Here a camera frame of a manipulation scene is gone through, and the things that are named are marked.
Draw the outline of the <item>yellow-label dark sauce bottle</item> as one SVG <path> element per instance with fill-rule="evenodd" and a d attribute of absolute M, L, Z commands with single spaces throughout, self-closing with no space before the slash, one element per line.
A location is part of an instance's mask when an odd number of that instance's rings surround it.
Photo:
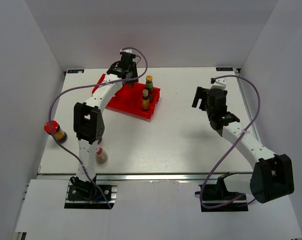
<path fill-rule="evenodd" d="M 149 92 L 147 89 L 144 89 L 142 94 L 142 109 L 147 111 L 150 105 Z"/>

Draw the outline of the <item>pink-cap spice jar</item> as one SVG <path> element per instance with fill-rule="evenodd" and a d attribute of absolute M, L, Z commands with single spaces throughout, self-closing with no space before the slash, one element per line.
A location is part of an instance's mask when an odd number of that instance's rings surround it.
<path fill-rule="evenodd" d="M 105 150 L 100 147 L 97 146 L 96 147 L 96 154 L 95 154 L 95 160 L 97 164 L 104 164 L 107 160 L 108 160 L 108 155 L 105 152 Z"/>

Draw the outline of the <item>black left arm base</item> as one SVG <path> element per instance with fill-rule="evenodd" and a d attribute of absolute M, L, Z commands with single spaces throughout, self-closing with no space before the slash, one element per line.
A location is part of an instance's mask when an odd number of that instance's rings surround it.
<path fill-rule="evenodd" d="M 88 209 L 88 210 L 110 210 L 116 201 L 117 186 L 100 184 L 103 194 L 106 197 L 107 202 L 111 207 L 108 206 L 100 190 L 93 186 L 93 190 L 85 192 L 82 189 L 76 188 L 69 181 L 67 188 L 64 208 L 65 209 Z"/>

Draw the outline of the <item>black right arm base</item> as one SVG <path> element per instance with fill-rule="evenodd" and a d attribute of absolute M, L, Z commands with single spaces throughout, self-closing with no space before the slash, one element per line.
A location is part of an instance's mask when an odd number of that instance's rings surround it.
<path fill-rule="evenodd" d="M 202 202 L 206 206 L 215 206 L 223 204 L 241 195 L 238 192 L 229 192 L 226 190 L 225 184 L 222 181 L 233 173 L 227 173 L 218 177 L 217 182 L 214 184 L 206 184 L 203 190 Z M 247 212 L 248 206 L 246 201 L 246 195 L 243 195 L 237 201 L 234 201 L 228 205 L 221 206 L 219 208 L 208 209 L 201 206 L 201 211 L 205 212 Z"/>

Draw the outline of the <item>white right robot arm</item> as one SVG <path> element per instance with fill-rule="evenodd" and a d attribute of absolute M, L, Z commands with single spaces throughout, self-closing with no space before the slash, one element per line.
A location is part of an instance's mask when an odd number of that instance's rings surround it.
<path fill-rule="evenodd" d="M 240 194 L 252 195 L 266 203 L 294 192 L 291 159 L 263 146 L 240 119 L 227 110 L 227 91 L 197 87 L 192 107 L 205 111 L 210 126 L 230 142 L 252 167 L 252 174 L 228 172 L 217 179 L 212 188 L 204 188 L 203 199 L 231 200 Z"/>

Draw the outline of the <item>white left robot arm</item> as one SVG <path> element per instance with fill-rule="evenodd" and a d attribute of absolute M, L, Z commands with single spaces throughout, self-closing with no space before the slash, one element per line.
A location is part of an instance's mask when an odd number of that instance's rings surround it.
<path fill-rule="evenodd" d="M 105 85 L 99 86 L 83 103 L 78 102 L 74 106 L 74 131 L 78 139 L 81 163 L 76 176 L 71 178 L 71 183 L 85 200 L 91 200 L 98 194 L 97 187 L 91 181 L 96 180 L 96 148 L 105 130 L 103 111 L 115 93 L 123 87 L 122 80 L 138 76 L 134 61 L 137 56 L 132 50 L 121 50 L 120 56 L 120 60 L 107 70 L 102 80 Z"/>

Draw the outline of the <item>green-label red sauce bottle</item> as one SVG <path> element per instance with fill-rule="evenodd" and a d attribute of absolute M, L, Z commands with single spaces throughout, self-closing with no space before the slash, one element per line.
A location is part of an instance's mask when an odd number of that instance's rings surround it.
<path fill-rule="evenodd" d="M 153 97 L 154 85 L 153 85 L 153 77 L 152 77 L 152 75 L 147 75 L 146 76 L 145 89 L 148 91 L 149 101 L 153 102 L 154 101 L 154 97 Z"/>

